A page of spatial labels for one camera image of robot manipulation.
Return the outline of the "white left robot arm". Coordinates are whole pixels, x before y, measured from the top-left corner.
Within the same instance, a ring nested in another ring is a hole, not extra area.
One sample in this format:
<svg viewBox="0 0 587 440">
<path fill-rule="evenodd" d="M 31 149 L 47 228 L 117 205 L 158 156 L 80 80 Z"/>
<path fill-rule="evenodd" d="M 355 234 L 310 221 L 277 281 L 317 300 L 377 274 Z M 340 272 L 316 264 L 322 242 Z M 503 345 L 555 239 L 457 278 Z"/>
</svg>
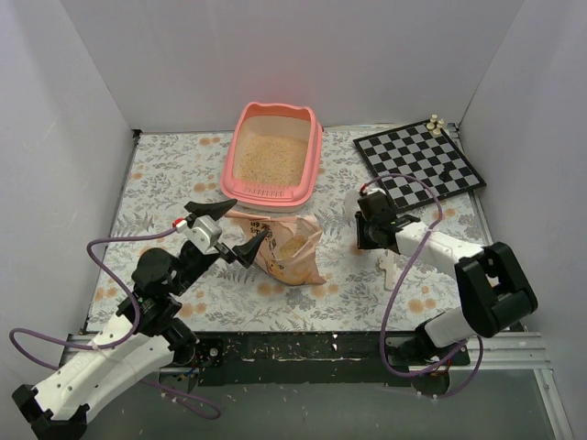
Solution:
<svg viewBox="0 0 587 440">
<path fill-rule="evenodd" d="M 87 425 L 118 395 L 168 365 L 190 366 L 198 355 L 194 332 L 178 317 L 184 294 L 218 260 L 249 268 L 266 232 L 246 243 L 221 242 L 219 219 L 236 204 L 188 203 L 188 215 L 161 237 L 181 234 L 177 255 L 153 247 L 138 259 L 127 298 L 88 343 L 64 345 L 74 356 L 45 380 L 23 384 L 12 399 L 38 439 L 79 439 Z"/>
</svg>

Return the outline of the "clear plastic scoop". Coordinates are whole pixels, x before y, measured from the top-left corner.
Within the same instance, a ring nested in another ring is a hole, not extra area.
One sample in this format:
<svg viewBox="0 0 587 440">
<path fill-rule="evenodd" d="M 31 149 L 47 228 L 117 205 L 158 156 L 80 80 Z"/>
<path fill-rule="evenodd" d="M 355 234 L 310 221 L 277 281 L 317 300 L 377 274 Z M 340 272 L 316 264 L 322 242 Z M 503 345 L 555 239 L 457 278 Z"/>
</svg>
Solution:
<svg viewBox="0 0 587 440">
<path fill-rule="evenodd" d="M 355 219 L 355 214 L 359 211 L 358 200 L 360 193 L 358 191 L 349 191 L 344 198 L 344 215 L 348 223 L 351 224 Z"/>
</svg>

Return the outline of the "pink cat litter bag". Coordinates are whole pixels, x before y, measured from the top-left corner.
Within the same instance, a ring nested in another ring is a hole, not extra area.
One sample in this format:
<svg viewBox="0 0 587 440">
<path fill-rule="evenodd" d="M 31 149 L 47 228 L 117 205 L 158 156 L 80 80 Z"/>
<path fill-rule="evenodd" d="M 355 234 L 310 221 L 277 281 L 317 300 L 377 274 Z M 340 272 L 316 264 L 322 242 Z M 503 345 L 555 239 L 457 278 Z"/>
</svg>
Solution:
<svg viewBox="0 0 587 440">
<path fill-rule="evenodd" d="M 324 284 L 316 263 L 323 228 L 312 215 L 268 217 L 230 210 L 226 217 L 247 238 L 266 231 L 255 262 L 277 281 L 290 286 Z"/>
</svg>

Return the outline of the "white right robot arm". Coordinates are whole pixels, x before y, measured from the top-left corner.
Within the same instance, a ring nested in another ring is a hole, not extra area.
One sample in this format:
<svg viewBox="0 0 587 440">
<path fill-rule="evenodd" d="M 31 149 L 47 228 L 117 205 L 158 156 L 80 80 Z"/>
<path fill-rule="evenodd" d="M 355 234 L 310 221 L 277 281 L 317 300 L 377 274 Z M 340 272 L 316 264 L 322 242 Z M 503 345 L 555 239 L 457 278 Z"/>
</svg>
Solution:
<svg viewBox="0 0 587 440">
<path fill-rule="evenodd" d="M 360 192 L 357 206 L 359 248 L 421 260 L 458 287 L 458 307 L 424 321 L 404 342 L 386 345 L 385 355 L 436 364 L 458 343 L 491 338 L 537 309 L 526 274 L 505 243 L 481 246 L 437 232 L 415 216 L 398 215 L 381 191 Z"/>
</svg>

